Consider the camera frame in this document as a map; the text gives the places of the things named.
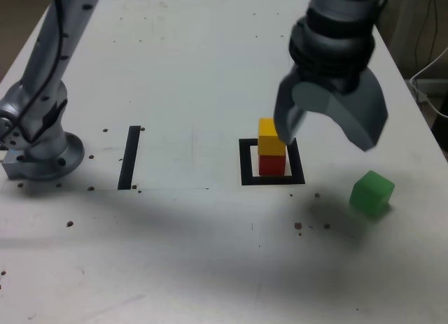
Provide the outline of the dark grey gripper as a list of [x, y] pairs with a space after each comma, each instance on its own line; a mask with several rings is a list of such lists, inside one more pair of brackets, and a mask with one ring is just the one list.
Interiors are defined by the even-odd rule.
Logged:
[[331, 118], [363, 151], [377, 145], [388, 119], [381, 86], [370, 69], [359, 74], [293, 66], [279, 84], [274, 107], [275, 130], [285, 144], [292, 144], [305, 111]]

